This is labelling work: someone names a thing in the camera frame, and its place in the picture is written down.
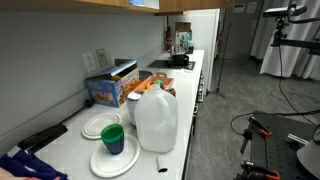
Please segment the red soda can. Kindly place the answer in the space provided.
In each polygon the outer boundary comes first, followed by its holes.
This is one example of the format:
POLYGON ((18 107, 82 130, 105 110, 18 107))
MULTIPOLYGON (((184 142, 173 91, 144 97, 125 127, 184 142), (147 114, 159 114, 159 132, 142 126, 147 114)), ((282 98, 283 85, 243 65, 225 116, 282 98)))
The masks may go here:
POLYGON ((170 93, 171 95, 173 95, 174 97, 176 97, 176 91, 175 91, 174 88, 168 88, 168 89, 166 89, 166 91, 167 91, 168 93, 170 93))

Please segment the orange checkered toy basket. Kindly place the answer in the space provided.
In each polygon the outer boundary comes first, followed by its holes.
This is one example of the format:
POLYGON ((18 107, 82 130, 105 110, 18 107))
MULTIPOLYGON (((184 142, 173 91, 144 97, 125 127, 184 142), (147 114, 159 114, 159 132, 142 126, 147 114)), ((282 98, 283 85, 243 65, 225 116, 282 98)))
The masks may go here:
POLYGON ((156 76, 149 76, 143 80, 135 90, 146 92, 153 84, 158 84, 163 90, 171 88, 173 85, 173 78, 169 78, 165 73, 159 72, 156 76))

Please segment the translucent plastic milk jug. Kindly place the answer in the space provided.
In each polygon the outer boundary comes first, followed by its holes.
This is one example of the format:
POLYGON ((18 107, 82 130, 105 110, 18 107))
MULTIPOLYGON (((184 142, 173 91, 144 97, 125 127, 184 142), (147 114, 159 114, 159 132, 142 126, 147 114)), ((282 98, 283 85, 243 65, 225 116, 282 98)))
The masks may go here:
POLYGON ((139 99, 134 117, 138 140, 148 151, 166 153, 176 144, 178 102, 158 84, 150 86, 139 99))

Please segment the dark round pan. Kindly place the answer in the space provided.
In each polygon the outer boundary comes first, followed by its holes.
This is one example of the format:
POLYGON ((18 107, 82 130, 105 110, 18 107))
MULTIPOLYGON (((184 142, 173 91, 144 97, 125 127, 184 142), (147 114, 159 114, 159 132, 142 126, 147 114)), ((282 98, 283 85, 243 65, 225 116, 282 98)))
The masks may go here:
POLYGON ((139 72, 139 79, 140 80, 145 80, 146 78, 148 78, 149 76, 152 76, 153 73, 150 72, 150 71, 144 71, 144 70, 141 70, 139 72))

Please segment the white steel tumbler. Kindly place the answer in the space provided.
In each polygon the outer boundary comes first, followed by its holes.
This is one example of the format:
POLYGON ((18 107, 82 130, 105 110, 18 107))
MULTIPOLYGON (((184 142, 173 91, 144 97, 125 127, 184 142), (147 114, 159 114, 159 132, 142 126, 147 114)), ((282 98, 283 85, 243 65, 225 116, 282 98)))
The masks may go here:
POLYGON ((127 107, 131 118, 131 123, 133 125, 136 125, 134 118, 134 110, 141 96, 142 93, 140 91, 132 91, 126 97, 127 107))

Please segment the black induction cooktop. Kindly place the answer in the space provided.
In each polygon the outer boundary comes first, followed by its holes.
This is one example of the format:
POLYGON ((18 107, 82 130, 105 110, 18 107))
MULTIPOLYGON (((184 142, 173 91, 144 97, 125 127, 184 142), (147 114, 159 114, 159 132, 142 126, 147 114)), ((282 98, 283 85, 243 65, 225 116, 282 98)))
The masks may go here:
POLYGON ((194 66, 195 63, 193 61, 189 61, 187 65, 176 65, 171 60, 155 60, 148 65, 148 68, 193 70, 194 66))

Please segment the black pot on stove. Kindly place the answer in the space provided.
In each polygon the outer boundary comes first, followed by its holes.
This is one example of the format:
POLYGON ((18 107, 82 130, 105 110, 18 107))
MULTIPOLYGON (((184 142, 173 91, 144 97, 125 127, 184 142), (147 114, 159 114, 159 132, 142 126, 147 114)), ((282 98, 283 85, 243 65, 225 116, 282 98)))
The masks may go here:
POLYGON ((174 65, 187 65, 189 56, 186 53, 172 54, 171 59, 174 65))

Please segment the blue toy food box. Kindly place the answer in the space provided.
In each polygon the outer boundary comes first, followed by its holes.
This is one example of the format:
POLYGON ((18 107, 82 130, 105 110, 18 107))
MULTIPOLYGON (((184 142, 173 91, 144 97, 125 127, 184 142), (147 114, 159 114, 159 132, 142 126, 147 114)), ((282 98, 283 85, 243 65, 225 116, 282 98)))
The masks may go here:
POLYGON ((119 66, 87 78, 84 83, 94 103, 119 108, 138 81, 137 61, 126 60, 119 66))

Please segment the red fire extinguisher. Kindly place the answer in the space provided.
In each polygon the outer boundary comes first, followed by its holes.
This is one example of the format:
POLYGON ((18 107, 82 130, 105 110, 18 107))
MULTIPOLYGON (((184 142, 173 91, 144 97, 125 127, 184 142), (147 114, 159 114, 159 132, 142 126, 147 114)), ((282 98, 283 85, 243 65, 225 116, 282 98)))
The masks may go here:
POLYGON ((166 50, 167 51, 171 51, 171 48, 172 48, 172 32, 171 32, 171 27, 169 25, 167 25, 165 38, 166 38, 166 50))

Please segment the cardboard box on counter end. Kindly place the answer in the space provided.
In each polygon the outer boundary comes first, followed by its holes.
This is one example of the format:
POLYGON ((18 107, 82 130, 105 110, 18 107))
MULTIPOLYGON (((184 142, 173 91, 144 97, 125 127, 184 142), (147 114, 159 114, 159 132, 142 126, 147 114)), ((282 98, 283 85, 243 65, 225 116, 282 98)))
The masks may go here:
POLYGON ((175 23, 175 50, 177 53, 187 53, 192 41, 192 30, 189 22, 175 23))

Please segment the green and blue cup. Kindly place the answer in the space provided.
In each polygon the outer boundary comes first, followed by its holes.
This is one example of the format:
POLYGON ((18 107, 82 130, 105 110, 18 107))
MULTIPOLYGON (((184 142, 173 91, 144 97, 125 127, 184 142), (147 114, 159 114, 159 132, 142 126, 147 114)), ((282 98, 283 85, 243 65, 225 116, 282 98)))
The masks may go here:
POLYGON ((124 129, 120 124, 111 124, 100 133, 101 139, 112 155, 120 154, 124 149, 124 129))

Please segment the small white black cylinder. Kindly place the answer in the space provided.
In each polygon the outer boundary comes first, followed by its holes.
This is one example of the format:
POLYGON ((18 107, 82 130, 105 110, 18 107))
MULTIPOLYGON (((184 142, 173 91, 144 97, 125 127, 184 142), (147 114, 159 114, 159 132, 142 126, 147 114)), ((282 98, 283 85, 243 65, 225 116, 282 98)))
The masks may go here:
POLYGON ((168 171, 167 160, 164 156, 158 156, 156 158, 156 163, 157 163, 157 170, 159 173, 168 171))

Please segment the white plate under cup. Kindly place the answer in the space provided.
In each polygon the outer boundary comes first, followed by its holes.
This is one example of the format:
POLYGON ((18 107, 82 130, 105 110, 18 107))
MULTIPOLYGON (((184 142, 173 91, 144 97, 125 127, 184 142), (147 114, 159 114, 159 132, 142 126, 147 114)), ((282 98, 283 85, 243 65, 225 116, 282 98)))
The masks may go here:
POLYGON ((124 135, 124 149, 118 155, 112 155, 104 144, 101 144, 90 159, 91 171, 103 178, 111 178, 128 171, 140 155, 140 144, 132 135, 124 135))

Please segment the black perforated robot table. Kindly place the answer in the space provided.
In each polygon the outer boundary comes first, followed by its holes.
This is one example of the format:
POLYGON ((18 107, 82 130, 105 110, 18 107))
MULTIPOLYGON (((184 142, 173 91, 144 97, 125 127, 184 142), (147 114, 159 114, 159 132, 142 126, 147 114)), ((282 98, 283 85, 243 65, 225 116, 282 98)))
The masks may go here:
POLYGON ((262 137, 253 132, 250 160, 267 169, 275 170, 280 180, 318 180, 298 161, 297 143, 289 143, 288 135, 310 141, 316 129, 315 125, 273 116, 255 111, 253 117, 272 132, 269 137, 262 137))

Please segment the white curtain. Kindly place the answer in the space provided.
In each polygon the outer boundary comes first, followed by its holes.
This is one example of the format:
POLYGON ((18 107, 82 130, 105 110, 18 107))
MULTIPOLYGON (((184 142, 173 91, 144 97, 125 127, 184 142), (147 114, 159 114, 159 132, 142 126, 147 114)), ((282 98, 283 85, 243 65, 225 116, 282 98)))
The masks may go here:
MULTIPOLYGON (((287 7, 289 0, 264 0, 262 13, 270 8, 287 7)), ((294 19, 319 17, 320 0, 296 0, 297 5, 305 5, 307 12, 294 19)), ((281 76, 279 48, 272 47, 275 31, 275 18, 259 18, 258 29, 250 55, 262 59, 260 74, 281 76)), ((319 21, 306 24, 291 24, 283 32, 287 39, 311 41, 315 36, 319 38, 319 21)), ((303 79, 320 79, 320 57, 310 55, 307 49, 281 46, 282 77, 296 75, 303 79)))

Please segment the blue and white cloth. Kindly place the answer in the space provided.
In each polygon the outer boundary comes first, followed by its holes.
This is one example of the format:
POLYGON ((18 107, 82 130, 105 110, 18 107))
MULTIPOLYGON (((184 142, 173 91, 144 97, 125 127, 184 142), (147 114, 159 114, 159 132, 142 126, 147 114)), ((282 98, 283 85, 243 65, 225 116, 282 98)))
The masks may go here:
POLYGON ((14 146, 0 158, 0 167, 16 177, 37 178, 38 180, 68 180, 64 174, 39 159, 14 146))

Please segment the beige wall switch plate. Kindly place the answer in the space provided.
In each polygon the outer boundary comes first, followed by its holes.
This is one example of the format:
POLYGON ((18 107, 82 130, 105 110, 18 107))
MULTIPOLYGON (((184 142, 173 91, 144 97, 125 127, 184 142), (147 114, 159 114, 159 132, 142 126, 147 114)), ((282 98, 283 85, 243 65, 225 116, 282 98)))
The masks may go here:
POLYGON ((99 60, 99 64, 101 67, 105 67, 107 65, 107 59, 106 59, 106 55, 103 49, 98 49, 96 51, 97 53, 97 57, 99 60))

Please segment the white plate near wall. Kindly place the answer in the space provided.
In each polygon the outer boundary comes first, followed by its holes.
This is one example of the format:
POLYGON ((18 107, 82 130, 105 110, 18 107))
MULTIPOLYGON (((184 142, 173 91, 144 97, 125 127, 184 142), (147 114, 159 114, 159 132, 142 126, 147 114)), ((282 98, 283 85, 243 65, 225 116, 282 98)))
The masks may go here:
POLYGON ((82 135, 90 140, 100 139, 101 131, 112 124, 121 124, 122 118, 117 113, 103 113, 91 118, 81 130, 82 135))

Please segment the white wall power outlet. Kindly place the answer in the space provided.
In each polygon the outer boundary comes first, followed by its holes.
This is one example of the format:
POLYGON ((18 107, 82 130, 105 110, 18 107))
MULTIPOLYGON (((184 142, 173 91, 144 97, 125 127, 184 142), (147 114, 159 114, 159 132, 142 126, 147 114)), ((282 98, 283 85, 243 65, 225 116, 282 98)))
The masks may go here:
POLYGON ((91 52, 84 53, 82 55, 86 69, 88 72, 94 71, 96 69, 96 64, 93 58, 93 54, 91 52))

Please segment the orange handled clamp upper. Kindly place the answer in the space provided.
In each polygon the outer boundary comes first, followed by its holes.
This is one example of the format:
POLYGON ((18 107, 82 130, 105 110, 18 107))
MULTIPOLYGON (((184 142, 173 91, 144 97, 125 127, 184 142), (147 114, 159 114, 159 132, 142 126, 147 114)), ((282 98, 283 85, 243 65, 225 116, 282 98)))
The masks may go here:
POLYGON ((248 121, 249 121, 248 128, 245 129, 244 133, 242 134, 242 136, 244 137, 244 140, 240 149, 241 154, 244 153, 248 141, 252 139, 254 131, 259 133, 264 138, 272 135, 272 132, 269 131, 267 128, 265 128, 262 124, 260 124, 253 116, 251 116, 248 119, 248 121))

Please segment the orange handled clamp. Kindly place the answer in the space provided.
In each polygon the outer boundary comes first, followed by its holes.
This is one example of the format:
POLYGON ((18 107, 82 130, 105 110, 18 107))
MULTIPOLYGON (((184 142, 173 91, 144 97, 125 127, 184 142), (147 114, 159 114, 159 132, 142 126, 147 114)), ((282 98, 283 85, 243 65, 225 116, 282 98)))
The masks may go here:
POLYGON ((251 161, 241 164, 243 172, 237 174, 233 180, 280 180, 280 175, 275 170, 269 170, 251 161))
POLYGON ((249 121, 248 128, 245 129, 244 133, 242 134, 242 136, 244 137, 244 140, 240 149, 241 154, 244 153, 248 141, 252 139, 254 131, 259 133, 264 138, 272 135, 272 132, 269 131, 267 128, 265 128, 262 124, 260 124, 253 116, 251 116, 248 119, 248 121, 249 121))

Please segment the orange handled clamp lower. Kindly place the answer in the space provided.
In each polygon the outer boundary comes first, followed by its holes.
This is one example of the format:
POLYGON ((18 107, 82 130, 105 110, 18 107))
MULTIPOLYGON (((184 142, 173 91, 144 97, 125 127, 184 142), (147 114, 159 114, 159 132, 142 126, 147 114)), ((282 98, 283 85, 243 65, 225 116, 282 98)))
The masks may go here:
POLYGON ((251 161, 241 164, 243 172, 237 174, 233 180, 280 180, 280 175, 275 170, 269 170, 251 161))

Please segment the black flat device by wall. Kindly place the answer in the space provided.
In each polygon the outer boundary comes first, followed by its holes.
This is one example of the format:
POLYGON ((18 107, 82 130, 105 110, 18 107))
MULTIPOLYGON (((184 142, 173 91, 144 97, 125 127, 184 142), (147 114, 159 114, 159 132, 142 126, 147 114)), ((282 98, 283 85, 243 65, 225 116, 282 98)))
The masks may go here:
POLYGON ((22 140, 18 143, 18 147, 29 154, 34 154, 67 131, 65 125, 57 124, 22 140))

